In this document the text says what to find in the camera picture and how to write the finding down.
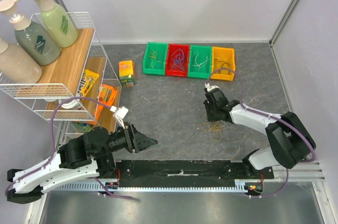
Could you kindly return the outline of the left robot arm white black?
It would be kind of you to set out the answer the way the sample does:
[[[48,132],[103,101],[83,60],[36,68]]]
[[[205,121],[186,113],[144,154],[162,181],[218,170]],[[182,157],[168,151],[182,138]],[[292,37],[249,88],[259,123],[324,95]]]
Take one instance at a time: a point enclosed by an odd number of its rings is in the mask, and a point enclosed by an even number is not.
[[[138,153],[158,143],[131,123],[109,132],[95,127],[59,147],[51,157],[26,169],[10,169],[5,191],[9,202],[26,204],[64,184],[87,178],[109,179],[117,174],[113,153],[125,149]]]

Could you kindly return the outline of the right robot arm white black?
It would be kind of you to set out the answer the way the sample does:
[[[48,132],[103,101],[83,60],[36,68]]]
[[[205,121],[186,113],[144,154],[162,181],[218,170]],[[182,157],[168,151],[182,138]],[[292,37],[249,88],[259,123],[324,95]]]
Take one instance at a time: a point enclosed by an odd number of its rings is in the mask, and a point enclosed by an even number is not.
[[[217,86],[205,87],[204,101],[210,122],[224,121],[246,126],[267,136],[269,147],[255,150],[242,164],[243,175],[255,178],[262,169],[281,165],[292,169],[308,155],[315,159],[316,144],[295,113],[271,114],[238,100],[229,101]]]

